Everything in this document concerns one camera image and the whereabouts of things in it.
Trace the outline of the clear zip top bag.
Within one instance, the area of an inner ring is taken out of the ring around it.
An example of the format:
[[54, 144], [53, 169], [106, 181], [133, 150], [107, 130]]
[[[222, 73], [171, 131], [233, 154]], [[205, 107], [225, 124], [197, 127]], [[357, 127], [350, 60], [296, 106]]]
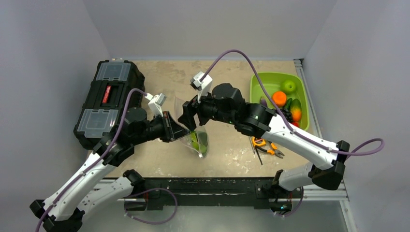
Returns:
[[[185, 101], [175, 97], [174, 111], [177, 118], [183, 114], [183, 103]], [[184, 146], [189, 148], [191, 152], [196, 152], [198, 157], [204, 159], [209, 152], [209, 137], [204, 126], [197, 126], [196, 129], [190, 132], [189, 135], [179, 139]]]

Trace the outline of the green toy bok choy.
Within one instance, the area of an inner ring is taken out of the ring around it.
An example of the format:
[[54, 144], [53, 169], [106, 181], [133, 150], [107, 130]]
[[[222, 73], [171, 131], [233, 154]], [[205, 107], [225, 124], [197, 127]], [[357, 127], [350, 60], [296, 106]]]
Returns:
[[205, 156], [208, 152], [208, 135], [204, 131], [194, 131], [190, 134], [191, 146], [200, 155]]

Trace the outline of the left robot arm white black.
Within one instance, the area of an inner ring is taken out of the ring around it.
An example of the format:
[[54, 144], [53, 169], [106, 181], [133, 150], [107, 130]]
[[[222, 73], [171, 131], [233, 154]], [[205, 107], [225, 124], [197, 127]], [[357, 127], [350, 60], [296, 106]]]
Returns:
[[131, 108], [121, 117], [120, 124], [94, 147], [80, 169], [45, 200], [35, 200], [30, 209], [39, 218], [36, 231], [76, 232], [95, 210], [111, 200], [146, 196], [145, 179], [135, 170], [128, 170], [107, 187], [93, 188], [123, 161], [134, 154], [136, 145], [160, 139], [169, 143], [190, 131], [179, 125], [169, 114], [161, 112], [148, 120], [142, 108]]

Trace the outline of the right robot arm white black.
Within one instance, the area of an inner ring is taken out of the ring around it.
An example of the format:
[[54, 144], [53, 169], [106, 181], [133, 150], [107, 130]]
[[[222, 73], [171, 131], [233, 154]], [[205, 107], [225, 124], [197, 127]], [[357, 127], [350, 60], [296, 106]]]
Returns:
[[234, 125], [241, 134], [279, 144], [309, 162], [297, 168], [277, 172], [271, 184], [279, 197], [290, 190], [314, 184], [326, 190], [338, 189], [345, 165], [338, 145], [323, 140], [294, 125], [287, 126], [278, 112], [258, 103], [246, 102], [239, 89], [219, 84], [205, 96], [195, 96], [182, 106], [179, 123], [193, 131], [209, 120]]

